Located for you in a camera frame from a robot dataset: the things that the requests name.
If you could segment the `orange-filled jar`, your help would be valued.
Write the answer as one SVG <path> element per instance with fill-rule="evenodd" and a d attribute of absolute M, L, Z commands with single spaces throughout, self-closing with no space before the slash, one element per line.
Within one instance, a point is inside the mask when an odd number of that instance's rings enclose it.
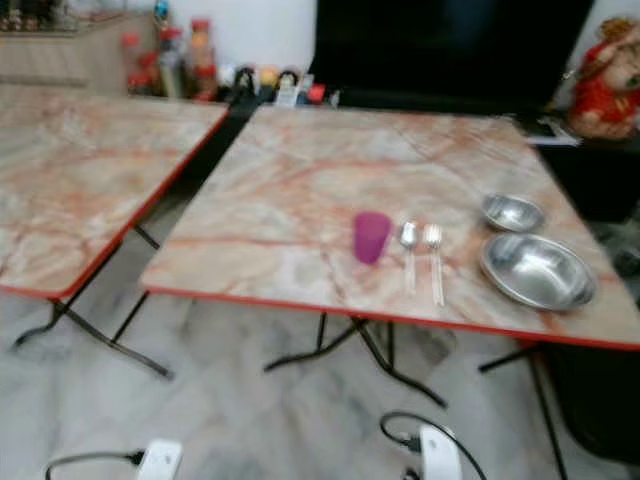
<path fill-rule="evenodd" d="M 195 82 L 198 102 L 211 102 L 218 93 L 218 65 L 215 63 L 215 47 L 212 46 L 212 22 L 207 17 L 193 17 L 189 36 L 189 69 Z"/>

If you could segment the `red and gold statue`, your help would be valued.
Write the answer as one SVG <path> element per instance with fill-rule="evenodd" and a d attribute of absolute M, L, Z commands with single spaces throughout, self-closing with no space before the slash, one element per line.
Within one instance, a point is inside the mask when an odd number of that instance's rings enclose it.
<path fill-rule="evenodd" d="M 628 140 L 640 114 L 640 17 L 616 15 L 598 33 L 577 69 L 568 124 L 585 140 Z"/>

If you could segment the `marble-pattern folding table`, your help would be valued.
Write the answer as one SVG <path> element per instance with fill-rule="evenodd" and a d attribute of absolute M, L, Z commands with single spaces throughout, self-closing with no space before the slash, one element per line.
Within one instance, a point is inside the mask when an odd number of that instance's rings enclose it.
<path fill-rule="evenodd" d="M 97 342 L 163 378 L 170 371 L 74 311 L 125 234 L 227 118 L 220 102 L 0 90 L 0 287 L 50 303 Z"/>
<path fill-rule="evenodd" d="M 486 195 L 547 215 L 544 232 L 593 265 L 595 300 L 545 314 L 495 291 L 477 261 Z M 353 253 L 358 212 L 392 220 L 378 264 Z M 416 291 L 401 225 L 419 227 Z M 426 224 L 442 228 L 436 307 Z M 417 458 L 381 435 L 410 410 L 447 425 L 490 479 L 561 480 L 626 468 L 550 442 L 525 362 L 476 366 L 525 340 L 640 348 L 640 311 L 564 188 L 503 116 L 265 108 L 244 124 L 140 275 L 136 338 L 173 362 L 141 436 L 186 447 L 184 480 L 398 479 Z"/>

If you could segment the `black bin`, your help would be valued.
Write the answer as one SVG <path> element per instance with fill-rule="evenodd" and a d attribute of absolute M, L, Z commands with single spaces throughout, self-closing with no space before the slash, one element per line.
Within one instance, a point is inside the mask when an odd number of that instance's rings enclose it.
<path fill-rule="evenodd" d="M 640 468 L 640 351 L 547 344 L 564 425 L 586 452 Z"/>

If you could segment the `black television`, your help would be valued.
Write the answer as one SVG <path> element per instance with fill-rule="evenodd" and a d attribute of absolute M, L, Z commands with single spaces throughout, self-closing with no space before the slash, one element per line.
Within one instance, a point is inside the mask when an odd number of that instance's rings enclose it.
<path fill-rule="evenodd" d="M 543 105 L 594 0 L 317 0 L 317 81 Z"/>

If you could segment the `purple plastic cup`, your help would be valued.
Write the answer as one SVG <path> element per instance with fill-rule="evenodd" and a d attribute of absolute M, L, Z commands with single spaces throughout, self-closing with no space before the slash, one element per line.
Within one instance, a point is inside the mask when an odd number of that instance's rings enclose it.
<path fill-rule="evenodd" d="M 376 265 L 387 247 L 392 220 L 384 212 L 362 211 L 353 219 L 353 253 L 358 261 Z"/>

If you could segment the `small steel bowl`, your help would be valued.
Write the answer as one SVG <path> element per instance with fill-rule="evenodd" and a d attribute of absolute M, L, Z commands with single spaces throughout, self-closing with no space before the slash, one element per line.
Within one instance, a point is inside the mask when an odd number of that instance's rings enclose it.
<path fill-rule="evenodd" d="M 544 211 L 534 202 L 512 195 L 486 195 L 481 204 L 486 224 L 503 232 L 531 233 L 545 225 Z"/>

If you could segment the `light wooden cabinet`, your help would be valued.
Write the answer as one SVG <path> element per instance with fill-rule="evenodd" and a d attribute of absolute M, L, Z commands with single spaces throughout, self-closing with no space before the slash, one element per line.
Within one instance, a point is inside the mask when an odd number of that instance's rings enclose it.
<path fill-rule="evenodd" d="M 76 31 L 3 32 L 1 82 L 125 95 L 128 91 L 122 47 L 125 35 L 140 36 L 142 49 L 156 47 L 154 19 L 143 13 L 125 13 Z"/>

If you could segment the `large steel bowl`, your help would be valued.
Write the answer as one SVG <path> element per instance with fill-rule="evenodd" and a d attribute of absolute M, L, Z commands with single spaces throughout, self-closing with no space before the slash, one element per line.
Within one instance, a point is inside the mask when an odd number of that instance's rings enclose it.
<path fill-rule="evenodd" d="M 571 248 L 531 233 L 500 233 L 481 247 L 480 268 L 500 293 L 521 305 L 564 312 L 589 305 L 598 276 Z"/>

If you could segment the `steel spoon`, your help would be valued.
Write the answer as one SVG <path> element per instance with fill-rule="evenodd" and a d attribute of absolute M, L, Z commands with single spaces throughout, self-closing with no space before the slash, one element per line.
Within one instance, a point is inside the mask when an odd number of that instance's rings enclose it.
<path fill-rule="evenodd" d="M 406 221 L 399 228 L 398 243 L 404 251 L 404 288 L 407 292 L 416 291 L 416 248 L 419 246 L 419 227 L 415 221 Z"/>

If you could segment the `red-lidded jar with red base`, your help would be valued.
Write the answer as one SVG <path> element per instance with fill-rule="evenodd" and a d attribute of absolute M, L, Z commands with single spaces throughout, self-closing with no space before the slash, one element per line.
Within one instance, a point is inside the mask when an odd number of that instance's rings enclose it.
<path fill-rule="evenodd" d="M 129 95 L 148 95 L 150 79 L 142 60 L 145 50 L 141 46 L 141 38 L 137 33 L 125 32 L 120 40 L 122 47 L 122 64 L 125 69 L 125 88 Z"/>

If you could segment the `steel fork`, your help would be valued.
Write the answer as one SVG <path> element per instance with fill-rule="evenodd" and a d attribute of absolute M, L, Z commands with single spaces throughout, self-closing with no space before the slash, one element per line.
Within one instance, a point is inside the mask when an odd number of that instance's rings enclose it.
<path fill-rule="evenodd" d="M 431 292 L 436 307 L 443 308 L 445 305 L 445 294 L 443 285 L 443 266 L 440 257 L 440 247 L 442 247 L 442 228 L 435 224 L 426 224 L 422 232 L 424 242 L 429 248 L 431 260 Z"/>

